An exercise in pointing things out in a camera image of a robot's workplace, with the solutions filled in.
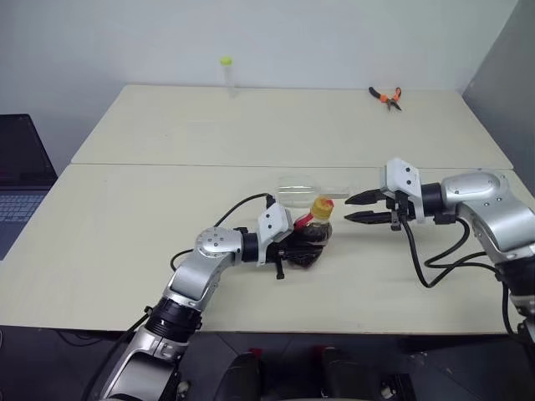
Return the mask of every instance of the black cable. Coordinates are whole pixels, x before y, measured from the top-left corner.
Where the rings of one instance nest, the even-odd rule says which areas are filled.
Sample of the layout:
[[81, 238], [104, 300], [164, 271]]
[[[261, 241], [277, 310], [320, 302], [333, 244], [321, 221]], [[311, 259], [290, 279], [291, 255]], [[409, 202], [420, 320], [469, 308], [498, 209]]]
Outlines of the black cable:
[[81, 334], [76, 334], [76, 333], [75, 333], [74, 335], [76, 336], [76, 338], [79, 338], [80, 340], [85, 340], [85, 341], [87, 341], [87, 340], [92, 340], [92, 339], [93, 339], [93, 337], [90, 337], [90, 336], [83, 336], [83, 335], [81, 335]]
[[102, 341], [101, 339], [97, 339], [97, 340], [94, 340], [94, 341], [92, 341], [90, 343], [77, 344], [77, 343], [73, 343], [68, 338], [66, 338], [59, 330], [54, 330], [54, 331], [55, 331], [56, 334], [58, 334], [59, 338], [61, 338], [64, 341], [64, 343], [67, 343], [71, 347], [89, 347], [91, 345], [95, 345], [95, 344], [100, 343]]
[[236, 204], [235, 204], [235, 205], [234, 205], [234, 206], [233, 206], [227, 213], [225, 213], [225, 214], [223, 215], [223, 217], [217, 221], [216, 224], [214, 224], [214, 227], [219, 227], [219, 225], [220, 225], [221, 223], [223, 223], [223, 222], [226, 220], [226, 218], [229, 217], [229, 215], [231, 215], [231, 213], [233, 213], [238, 207], [240, 207], [240, 206], [243, 205], [244, 203], [249, 202], [249, 201], [252, 201], [253, 199], [257, 199], [257, 198], [263, 198], [263, 197], [268, 198], [269, 196], [271, 196], [271, 195], [269, 195], [269, 194], [267, 194], [267, 193], [263, 193], [263, 194], [251, 195], [251, 196], [245, 198], [244, 200], [240, 200], [240, 201], [239, 201], [238, 203], [236, 203]]
[[[226, 218], [229, 217], [229, 215], [231, 215], [231, 213], [233, 213], [238, 207], [240, 207], [244, 203], [252, 201], [253, 199], [263, 198], [263, 197], [266, 198], [267, 202], [274, 202], [273, 196], [268, 194], [267, 192], [264, 192], [262, 194], [251, 195], [251, 196], [245, 198], [244, 200], [240, 200], [238, 203], [236, 203], [227, 213], [225, 213], [225, 215], [223, 215], [223, 217], [221, 219], [219, 219], [216, 222], [216, 224], [214, 224], [214, 227], [219, 227], [219, 225], [221, 223], [223, 223], [226, 220]], [[174, 255], [171, 258], [171, 270], [176, 272], [175, 260], [176, 260], [177, 257], [179, 257], [181, 255], [185, 255], [186, 253], [189, 253], [189, 252], [192, 252], [192, 251], [193, 251], [192, 249], [186, 249], [185, 251], [180, 251], [176, 255]]]
[[471, 253], [470, 255], [466, 255], [466, 256], [462, 257], [461, 259], [458, 259], [458, 260], [454, 261], [453, 263], [450, 263], [450, 264], [447, 264], [447, 265], [432, 265], [432, 264], [428, 263], [431, 259], [428, 259], [427, 261], [424, 262], [424, 265], [429, 267], [429, 268], [431, 268], [431, 269], [444, 269], [444, 268], [447, 268], [447, 267], [450, 267], [450, 266], [455, 266], [455, 267], [475, 266], [475, 267], [482, 267], [483, 269], [487, 269], [487, 270], [493, 272], [494, 274], [499, 274], [499, 271], [495, 267], [487, 265], [486, 263], [480, 263], [480, 262], [477, 262], [477, 261], [471, 261], [470, 263], [465, 263], [465, 261], [469, 261], [470, 259], [474, 259], [476, 257], [482, 257], [482, 256], [486, 256], [486, 255], [487, 255], [486, 252]]
[[466, 224], [466, 222], [461, 220], [461, 219], [456, 219], [456, 220], [459, 221], [463, 225], [463, 227], [465, 229], [464, 233], [462, 235], [462, 238], [458, 242], [456, 242], [452, 247], [447, 249], [446, 251], [442, 252], [441, 254], [439, 254], [437, 256], [433, 256], [431, 259], [425, 261], [425, 265], [426, 266], [430, 266], [432, 268], [442, 268], [442, 269], [444, 269], [444, 271], [441, 274], [439, 274], [437, 277], [435, 277], [435, 279], [432, 282], [427, 282], [427, 280], [424, 278], [424, 274], [423, 274], [423, 272], [421, 270], [420, 259], [418, 258], [418, 251], [416, 250], [415, 238], [414, 238], [414, 235], [412, 234], [412, 230], [410, 229], [409, 223], [407, 222], [407, 217], [404, 216], [404, 215], [400, 215], [400, 222], [401, 222], [403, 228], [405, 229], [405, 234], [407, 235], [407, 238], [409, 240], [410, 256], [412, 257], [412, 262], [413, 262], [413, 264], [415, 266], [416, 275], [418, 276], [418, 279], [420, 280], [420, 283], [422, 284], [422, 286], [424, 286], [425, 288], [434, 287], [445, 276], [450, 274], [455, 268], [461, 267], [461, 266], [483, 267], [483, 268], [485, 268], [487, 270], [490, 270], [490, 271], [492, 271], [494, 273], [498, 273], [497, 269], [495, 269], [492, 266], [486, 265], [484, 263], [478, 263], [478, 262], [474, 262], [474, 261], [466, 263], [467, 260], [473, 259], [474, 257], [482, 256], [480, 253], [464, 256], [461, 259], [459, 259], [457, 261], [454, 261], [453, 263], [449, 263], [449, 264], [445, 264], [445, 265], [433, 265], [432, 264], [433, 261], [437, 261], [438, 259], [441, 259], [442, 257], [448, 256], [452, 252], [454, 252], [457, 249], [459, 249], [466, 242], [468, 237], [470, 236], [470, 227]]
[[456, 217], [456, 222], [459, 222], [462, 224], [462, 228], [464, 229], [462, 233], [462, 237], [459, 241], [457, 241], [452, 247], [446, 249], [442, 253], [439, 253], [436, 256], [433, 256], [432, 258], [428, 259], [424, 262], [424, 265], [429, 267], [432, 265], [433, 267], [451, 267], [450, 265], [433, 265], [434, 261], [438, 261], [440, 259], [444, 259], [446, 256], [451, 255], [453, 252], [455, 252], [457, 249], [459, 249], [461, 246], [465, 245], [465, 242], [468, 241], [468, 237], [470, 236], [470, 227], [468, 226], [468, 223], [466, 223], [464, 220]]
[[186, 253], [190, 253], [190, 252], [193, 252], [193, 250], [192, 249], [186, 249], [185, 251], [180, 251], [176, 255], [174, 255], [171, 258], [171, 270], [176, 272], [175, 260], [176, 260], [177, 257], [185, 255]]
[[517, 339], [517, 334], [512, 330], [511, 322], [509, 322], [509, 308], [508, 308], [509, 288], [507, 288], [507, 284], [505, 282], [502, 282], [502, 286], [503, 286], [503, 295], [502, 295], [503, 324], [505, 325], [507, 334], [509, 334], [512, 338]]
[[136, 323], [134, 323], [128, 330], [126, 330], [114, 343], [114, 345], [111, 347], [111, 349], [106, 353], [104, 356], [104, 359], [99, 364], [99, 366], [96, 368], [96, 370], [93, 373], [93, 376], [91, 376], [91, 379], [88, 381], [87, 385], [84, 388], [84, 392], [82, 393], [81, 401], [88, 401], [89, 396], [91, 395], [91, 390], [93, 390], [94, 384], [99, 379], [100, 374], [102, 374], [102, 371], [110, 361], [111, 357], [113, 357], [115, 351], [119, 348], [120, 344], [126, 340], [141, 324], [149, 317], [150, 313], [152, 312], [152, 308], [146, 307], [145, 308], [145, 314], [143, 317], [138, 320]]

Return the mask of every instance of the pliers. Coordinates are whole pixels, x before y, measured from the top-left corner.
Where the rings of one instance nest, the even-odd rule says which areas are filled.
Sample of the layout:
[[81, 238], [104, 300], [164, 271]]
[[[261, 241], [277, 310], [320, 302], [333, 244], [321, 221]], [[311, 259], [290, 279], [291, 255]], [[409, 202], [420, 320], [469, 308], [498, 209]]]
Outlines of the pliers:
[[394, 92], [394, 96], [392, 96], [391, 98], [389, 98], [387, 95], [385, 94], [380, 94], [379, 92], [377, 92], [373, 86], [370, 86], [368, 88], [369, 90], [369, 93], [374, 97], [374, 98], [377, 98], [381, 101], [381, 103], [386, 103], [386, 107], [388, 107], [388, 110], [390, 111], [390, 106], [394, 106], [396, 107], [399, 111], [401, 111], [401, 107], [398, 105], [398, 100], [400, 99], [401, 97], [401, 88], [398, 87], [395, 89], [395, 92]]

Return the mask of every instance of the table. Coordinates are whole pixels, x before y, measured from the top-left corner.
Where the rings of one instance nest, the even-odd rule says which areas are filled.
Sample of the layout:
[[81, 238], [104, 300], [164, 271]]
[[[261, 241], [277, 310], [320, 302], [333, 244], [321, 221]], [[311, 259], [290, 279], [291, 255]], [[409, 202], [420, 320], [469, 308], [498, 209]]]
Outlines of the table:
[[[0, 270], [0, 324], [125, 330], [154, 305], [171, 275], [170, 257], [247, 195], [271, 190], [284, 168], [71, 165], [27, 224]], [[319, 182], [375, 188], [379, 169], [293, 169]], [[421, 171], [424, 182], [462, 170]], [[535, 206], [504, 170], [517, 196]], [[384, 205], [377, 205], [376, 210]], [[226, 226], [256, 226], [263, 202], [237, 210]], [[243, 264], [223, 273], [203, 330], [245, 332], [504, 332], [502, 287], [478, 268], [460, 268], [431, 290], [420, 285], [405, 234], [343, 219], [308, 271]], [[459, 226], [413, 225], [423, 260], [461, 235]], [[471, 238], [459, 256], [480, 251]], [[427, 277], [434, 273], [426, 269]], [[513, 323], [517, 314], [511, 313]]]
[[454, 91], [403, 92], [403, 112], [367, 90], [127, 85], [77, 164], [511, 169]]

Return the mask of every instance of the clear plastic tube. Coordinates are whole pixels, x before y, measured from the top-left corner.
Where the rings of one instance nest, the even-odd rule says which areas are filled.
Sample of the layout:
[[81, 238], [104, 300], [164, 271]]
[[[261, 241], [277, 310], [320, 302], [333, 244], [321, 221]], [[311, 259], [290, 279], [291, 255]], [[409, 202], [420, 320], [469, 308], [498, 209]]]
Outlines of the clear plastic tube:
[[234, 82], [234, 75], [232, 73], [232, 58], [229, 56], [221, 57], [221, 66], [223, 67], [223, 77], [225, 79], [225, 86], [227, 87], [228, 96], [233, 98], [237, 94], [236, 83]]
[[308, 208], [319, 195], [347, 199], [349, 187], [321, 186], [309, 175], [285, 175], [278, 179], [278, 201], [286, 207]]

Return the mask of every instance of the bottle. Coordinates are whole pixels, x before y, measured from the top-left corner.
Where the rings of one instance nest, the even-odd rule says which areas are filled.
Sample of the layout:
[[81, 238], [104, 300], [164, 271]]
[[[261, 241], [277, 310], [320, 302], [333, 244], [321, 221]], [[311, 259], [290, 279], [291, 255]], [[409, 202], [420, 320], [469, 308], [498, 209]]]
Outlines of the bottle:
[[224, 56], [219, 60], [223, 67], [223, 76], [225, 78], [225, 86], [227, 87], [228, 97], [233, 98], [236, 96], [236, 84], [234, 83], [234, 77], [232, 76], [232, 57]]
[[333, 233], [329, 222], [333, 207], [332, 200], [319, 196], [310, 212], [295, 221], [293, 232], [286, 239], [287, 261], [300, 267], [310, 267], [318, 260]]
[[327, 245], [333, 233], [333, 227], [329, 221], [333, 208], [332, 200], [326, 196], [318, 196], [310, 212], [293, 223], [294, 239], [311, 245]]

